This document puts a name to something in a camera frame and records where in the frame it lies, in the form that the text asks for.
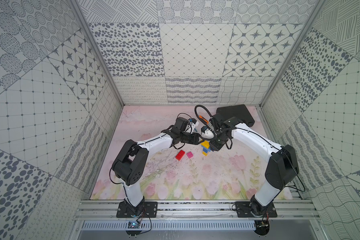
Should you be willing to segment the yellow long lego brick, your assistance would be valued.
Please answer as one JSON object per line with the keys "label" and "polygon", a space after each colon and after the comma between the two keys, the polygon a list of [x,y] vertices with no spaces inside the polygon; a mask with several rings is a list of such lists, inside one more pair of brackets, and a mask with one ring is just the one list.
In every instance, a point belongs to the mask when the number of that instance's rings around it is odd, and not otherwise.
{"label": "yellow long lego brick", "polygon": [[210,148],[210,143],[208,141],[204,141],[201,143],[201,146],[205,149],[209,149]]}

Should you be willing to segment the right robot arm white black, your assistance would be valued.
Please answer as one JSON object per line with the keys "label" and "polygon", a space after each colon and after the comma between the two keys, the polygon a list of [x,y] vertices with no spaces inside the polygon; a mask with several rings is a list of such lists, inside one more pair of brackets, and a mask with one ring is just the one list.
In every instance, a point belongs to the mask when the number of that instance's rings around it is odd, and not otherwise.
{"label": "right robot arm white black", "polygon": [[266,180],[250,200],[252,215],[264,216],[276,196],[299,174],[295,149],[268,140],[236,117],[223,120],[216,114],[210,118],[210,123],[213,134],[210,146],[213,151],[219,151],[229,140],[237,140],[265,160]]}

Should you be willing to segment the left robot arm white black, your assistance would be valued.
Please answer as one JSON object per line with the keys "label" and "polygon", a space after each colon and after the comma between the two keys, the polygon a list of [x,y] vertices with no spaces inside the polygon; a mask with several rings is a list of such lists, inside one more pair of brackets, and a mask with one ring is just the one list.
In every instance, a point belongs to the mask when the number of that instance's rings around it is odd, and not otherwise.
{"label": "left robot arm white black", "polygon": [[195,132],[198,125],[194,118],[178,117],[174,125],[162,130],[156,137],[140,142],[128,140],[124,143],[109,172],[120,180],[119,184],[125,192],[118,217],[140,217],[145,213],[145,197],[141,191],[140,178],[147,160],[162,150],[175,148],[179,143],[199,145],[200,134]]}

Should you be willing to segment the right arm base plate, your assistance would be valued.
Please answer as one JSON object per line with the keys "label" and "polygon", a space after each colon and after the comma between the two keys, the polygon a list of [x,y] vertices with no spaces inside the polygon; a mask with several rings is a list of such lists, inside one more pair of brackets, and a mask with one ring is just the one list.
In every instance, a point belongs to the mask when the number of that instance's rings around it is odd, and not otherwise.
{"label": "right arm base plate", "polygon": [[278,216],[273,202],[265,207],[249,201],[235,202],[234,210],[238,218],[276,218]]}

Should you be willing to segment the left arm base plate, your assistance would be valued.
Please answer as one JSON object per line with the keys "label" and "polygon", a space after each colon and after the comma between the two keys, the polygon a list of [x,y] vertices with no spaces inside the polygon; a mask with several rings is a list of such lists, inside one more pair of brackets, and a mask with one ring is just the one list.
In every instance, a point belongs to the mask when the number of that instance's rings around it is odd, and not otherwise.
{"label": "left arm base plate", "polygon": [[119,203],[117,218],[137,218],[142,216],[155,218],[157,216],[158,202],[142,201],[136,207],[129,204],[126,200]]}

